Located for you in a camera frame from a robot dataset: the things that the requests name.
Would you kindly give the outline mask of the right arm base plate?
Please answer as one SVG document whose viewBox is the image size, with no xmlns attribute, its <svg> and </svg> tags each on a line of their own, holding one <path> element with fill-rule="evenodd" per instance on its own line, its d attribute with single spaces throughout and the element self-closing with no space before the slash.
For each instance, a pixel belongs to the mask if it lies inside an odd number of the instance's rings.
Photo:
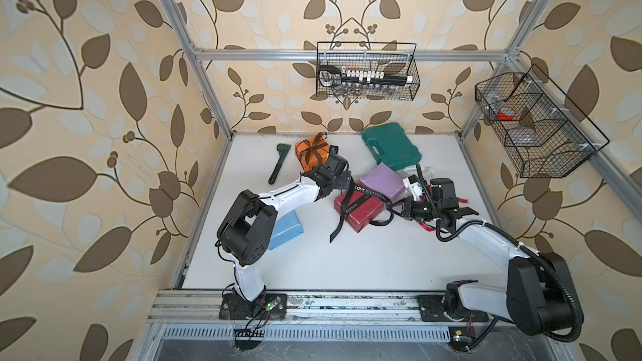
<svg viewBox="0 0 642 361">
<path fill-rule="evenodd" d="M 422 322 L 430 323 L 486 323 L 489 316 L 465 309 L 456 298 L 447 293 L 424 294 L 416 297 Z"/>
</svg>

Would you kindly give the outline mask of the red ribbon bow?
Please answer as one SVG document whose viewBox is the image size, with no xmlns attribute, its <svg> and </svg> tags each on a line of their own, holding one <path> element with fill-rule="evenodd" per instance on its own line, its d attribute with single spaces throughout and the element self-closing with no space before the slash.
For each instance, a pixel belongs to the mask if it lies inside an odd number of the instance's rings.
<svg viewBox="0 0 642 361">
<path fill-rule="evenodd" d="M 427 232 L 434 232 L 434 230 L 436 230 L 436 228 L 433 225 L 429 224 L 428 221 L 419 221 L 419 224 Z"/>
</svg>

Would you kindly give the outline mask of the black printed ribbon bow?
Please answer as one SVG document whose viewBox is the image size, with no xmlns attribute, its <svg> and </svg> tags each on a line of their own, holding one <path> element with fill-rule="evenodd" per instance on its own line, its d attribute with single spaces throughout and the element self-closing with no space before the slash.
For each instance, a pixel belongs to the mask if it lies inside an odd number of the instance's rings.
<svg viewBox="0 0 642 361">
<path fill-rule="evenodd" d="M 339 223 L 329 236 L 330 243 L 341 233 L 346 223 L 356 233 L 360 233 L 369 225 L 386 227 L 396 215 L 391 199 L 360 185 L 352 185 L 347 192 L 336 198 L 334 209 L 339 213 Z"/>
</svg>

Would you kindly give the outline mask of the dark red gift box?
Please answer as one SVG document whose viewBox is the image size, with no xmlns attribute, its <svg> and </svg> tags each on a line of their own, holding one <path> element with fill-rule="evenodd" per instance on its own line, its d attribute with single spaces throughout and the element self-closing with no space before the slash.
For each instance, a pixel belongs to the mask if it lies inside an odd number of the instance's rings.
<svg viewBox="0 0 642 361">
<path fill-rule="evenodd" d="M 349 204 L 343 208 L 346 195 L 347 192 L 334 199 L 334 210 L 339 213 L 339 220 L 347 222 L 356 233 L 374 222 L 386 208 L 381 199 L 362 192 L 353 192 Z"/>
</svg>

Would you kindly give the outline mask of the purple gift box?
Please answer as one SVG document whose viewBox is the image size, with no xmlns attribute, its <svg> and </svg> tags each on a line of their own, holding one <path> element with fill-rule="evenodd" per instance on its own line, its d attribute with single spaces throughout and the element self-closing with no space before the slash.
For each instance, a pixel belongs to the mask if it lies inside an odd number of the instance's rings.
<svg viewBox="0 0 642 361">
<path fill-rule="evenodd" d="M 388 197 L 392 202 L 407 196 L 403 178 L 383 163 L 377 165 L 376 168 L 362 177 L 359 183 L 363 187 Z"/>
</svg>

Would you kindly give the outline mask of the blue gift box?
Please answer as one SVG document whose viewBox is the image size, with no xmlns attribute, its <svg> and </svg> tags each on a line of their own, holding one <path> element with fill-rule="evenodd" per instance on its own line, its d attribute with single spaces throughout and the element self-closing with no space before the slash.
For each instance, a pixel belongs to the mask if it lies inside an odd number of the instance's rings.
<svg viewBox="0 0 642 361">
<path fill-rule="evenodd" d="M 290 242 L 304 233 L 303 226 L 295 211 L 284 214 L 274 225 L 269 242 L 269 251 Z"/>
</svg>

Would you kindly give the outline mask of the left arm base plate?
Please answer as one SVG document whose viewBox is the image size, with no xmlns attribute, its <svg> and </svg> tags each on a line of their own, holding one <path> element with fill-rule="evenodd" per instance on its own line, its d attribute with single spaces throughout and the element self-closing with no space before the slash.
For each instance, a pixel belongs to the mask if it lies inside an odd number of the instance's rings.
<svg viewBox="0 0 642 361">
<path fill-rule="evenodd" d="M 263 292 L 250 302 L 232 290 L 222 296 L 218 317 L 221 320 L 240 321 L 270 314 L 271 320 L 283 320 L 287 312 L 287 305 L 288 296 L 282 292 Z"/>
</svg>

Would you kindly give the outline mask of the white ribbon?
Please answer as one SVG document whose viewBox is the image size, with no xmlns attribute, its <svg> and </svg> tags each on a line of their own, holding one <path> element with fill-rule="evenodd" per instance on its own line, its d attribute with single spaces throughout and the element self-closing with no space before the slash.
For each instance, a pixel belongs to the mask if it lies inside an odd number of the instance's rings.
<svg viewBox="0 0 642 361">
<path fill-rule="evenodd" d="M 436 172 L 434 168 L 431 168 L 427 165 L 409 165 L 406 168 L 403 168 L 401 170 L 398 170 L 396 173 L 400 175 L 403 179 L 410 177 L 410 176 L 419 176 L 417 172 L 417 168 L 421 169 L 421 174 L 423 175 L 424 179 L 426 180 L 426 185 L 430 185 L 430 180 L 433 178 L 436 178 Z"/>
</svg>

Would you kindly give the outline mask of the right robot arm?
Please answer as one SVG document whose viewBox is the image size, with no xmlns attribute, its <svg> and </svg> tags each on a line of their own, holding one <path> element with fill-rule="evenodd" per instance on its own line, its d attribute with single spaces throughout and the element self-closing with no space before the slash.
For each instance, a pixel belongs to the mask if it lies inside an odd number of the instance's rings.
<svg viewBox="0 0 642 361">
<path fill-rule="evenodd" d="M 556 252 L 540 252 L 463 207 L 448 178 L 426 180 L 421 169 L 403 180 L 409 197 L 399 200 L 400 217 L 428 224 L 442 243 L 461 239 L 493 261 L 506 275 L 503 286 L 476 279 L 447 284 L 444 294 L 422 295 L 423 319 L 463 322 L 477 315 L 543 334 L 559 342 L 579 338 L 583 309 L 567 262 Z"/>
</svg>

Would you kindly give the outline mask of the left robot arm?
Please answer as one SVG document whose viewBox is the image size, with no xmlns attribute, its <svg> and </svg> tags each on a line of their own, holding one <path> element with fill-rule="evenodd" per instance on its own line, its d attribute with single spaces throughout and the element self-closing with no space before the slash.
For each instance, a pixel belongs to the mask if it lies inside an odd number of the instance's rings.
<svg viewBox="0 0 642 361">
<path fill-rule="evenodd" d="M 324 165 L 284 187 L 261 194 L 241 192 L 217 230 L 217 250 L 231 255 L 233 292 L 246 302 L 256 302 L 266 290 L 258 262 L 268 250 L 277 221 L 336 190 L 349 189 L 351 182 L 349 162 L 331 154 Z"/>
</svg>

